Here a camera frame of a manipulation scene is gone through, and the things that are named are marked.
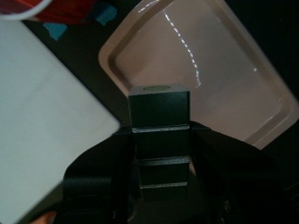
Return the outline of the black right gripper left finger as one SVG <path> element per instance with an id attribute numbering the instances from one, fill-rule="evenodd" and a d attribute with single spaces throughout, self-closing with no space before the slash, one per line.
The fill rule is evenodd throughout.
<path id="1" fill-rule="evenodd" d="M 133 139 L 121 128 L 70 163 L 53 224 L 126 224 Z"/>

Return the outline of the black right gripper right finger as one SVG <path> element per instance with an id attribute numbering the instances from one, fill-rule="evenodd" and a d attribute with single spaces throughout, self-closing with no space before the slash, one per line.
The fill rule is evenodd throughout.
<path id="1" fill-rule="evenodd" d="M 276 164 L 257 148 L 192 122 L 190 160 L 206 224 L 299 224 Z"/>

